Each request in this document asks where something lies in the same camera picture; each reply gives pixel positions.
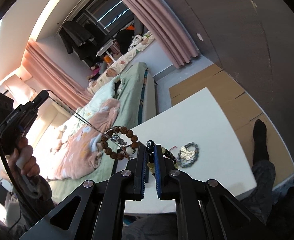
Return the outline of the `person's left hand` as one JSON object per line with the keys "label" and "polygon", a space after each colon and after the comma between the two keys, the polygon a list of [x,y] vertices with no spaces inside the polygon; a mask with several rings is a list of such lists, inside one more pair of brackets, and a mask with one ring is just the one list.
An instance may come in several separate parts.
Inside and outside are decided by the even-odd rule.
{"label": "person's left hand", "polygon": [[40,174],[40,167],[36,163],[36,158],[33,156],[33,148],[29,145],[28,139],[22,137],[17,147],[8,159],[10,172],[14,178],[21,175],[28,177],[38,176]]}

